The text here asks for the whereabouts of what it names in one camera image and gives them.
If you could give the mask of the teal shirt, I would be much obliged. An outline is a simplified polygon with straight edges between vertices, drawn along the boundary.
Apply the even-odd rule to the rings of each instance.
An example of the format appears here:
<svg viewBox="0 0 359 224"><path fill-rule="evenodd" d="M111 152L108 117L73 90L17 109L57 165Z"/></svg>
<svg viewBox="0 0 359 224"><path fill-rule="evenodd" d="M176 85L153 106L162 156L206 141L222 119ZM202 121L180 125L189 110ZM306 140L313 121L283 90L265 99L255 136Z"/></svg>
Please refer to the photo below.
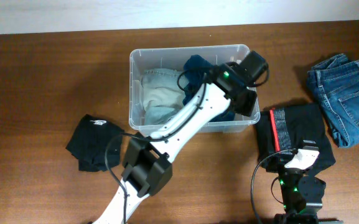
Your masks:
<svg viewBox="0 0 359 224"><path fill-rule="evenodd" d="M207 73L213 65L199 55L192 55L184 64L184 74L179 79L179 85L185 93L182 100L186 105L198 92L203 83L203 74Z"/></svg>

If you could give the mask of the light blue jeans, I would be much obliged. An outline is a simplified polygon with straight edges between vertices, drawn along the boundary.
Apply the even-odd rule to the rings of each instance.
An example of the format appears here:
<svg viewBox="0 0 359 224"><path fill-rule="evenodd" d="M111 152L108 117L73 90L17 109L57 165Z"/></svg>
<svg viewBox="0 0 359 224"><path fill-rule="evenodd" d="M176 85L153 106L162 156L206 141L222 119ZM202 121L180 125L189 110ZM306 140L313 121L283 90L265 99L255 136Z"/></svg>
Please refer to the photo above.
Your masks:
<svg viewBox="0 0 359 224"><path fill-rule="evenodd" d="M185 92L177 84L181 73L167 68L144 71L141 85L145 125L164 124L184 107Z"/></svg>

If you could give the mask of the black Nike shirt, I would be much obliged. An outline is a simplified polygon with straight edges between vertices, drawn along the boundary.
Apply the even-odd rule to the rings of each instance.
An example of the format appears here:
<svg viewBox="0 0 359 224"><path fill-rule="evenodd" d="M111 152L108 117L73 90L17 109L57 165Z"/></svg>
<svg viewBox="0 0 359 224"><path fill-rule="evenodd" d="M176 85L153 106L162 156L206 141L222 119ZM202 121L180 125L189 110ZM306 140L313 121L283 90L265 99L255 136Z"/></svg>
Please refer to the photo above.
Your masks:
<svg viewBox="0 0 359 224"><path fill-rule="evenodd" d="M120 163L123 132L108 120L86 114L75 128L66 150L78 160L78 170L106 171L105 159L110 167Z"/></svg>

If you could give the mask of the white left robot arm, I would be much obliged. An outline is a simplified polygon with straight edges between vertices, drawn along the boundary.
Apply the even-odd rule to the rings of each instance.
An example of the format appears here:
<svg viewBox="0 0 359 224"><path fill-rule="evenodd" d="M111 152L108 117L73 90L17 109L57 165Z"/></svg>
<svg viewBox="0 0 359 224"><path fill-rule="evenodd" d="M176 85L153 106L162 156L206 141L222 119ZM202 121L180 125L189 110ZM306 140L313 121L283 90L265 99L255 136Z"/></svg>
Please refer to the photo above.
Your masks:
<svg viewBox="0 0 359 224"><path fill-rule="evenodd" d="M269 65L255 51L240 63L208 67L198 92L169 122L147 137L130 134L124 170L115 179L119 188L95 223L126 223L143 200L170 181L181 149L214 117L226 111L251 116L261 75L269 75Z"/></svg>

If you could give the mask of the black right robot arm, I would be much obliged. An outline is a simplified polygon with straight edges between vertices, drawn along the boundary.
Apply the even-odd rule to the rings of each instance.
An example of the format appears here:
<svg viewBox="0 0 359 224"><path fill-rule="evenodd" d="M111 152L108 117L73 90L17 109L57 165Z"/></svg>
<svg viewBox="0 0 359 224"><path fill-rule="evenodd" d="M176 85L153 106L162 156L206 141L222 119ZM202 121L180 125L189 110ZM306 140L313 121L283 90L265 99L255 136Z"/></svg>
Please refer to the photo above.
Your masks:
<svg viewBox="0 0 359 224"><path fill-rule="evenodd" d="M335 218L319 219L317 212L323 207L322 198L326 183L309 174L317 163L320 149L314 141L304 140L301 147L280 150L269 161L268 172L278 174L282 195L283 214L274 216L278 224L329 224L343 223Z"/></svg>

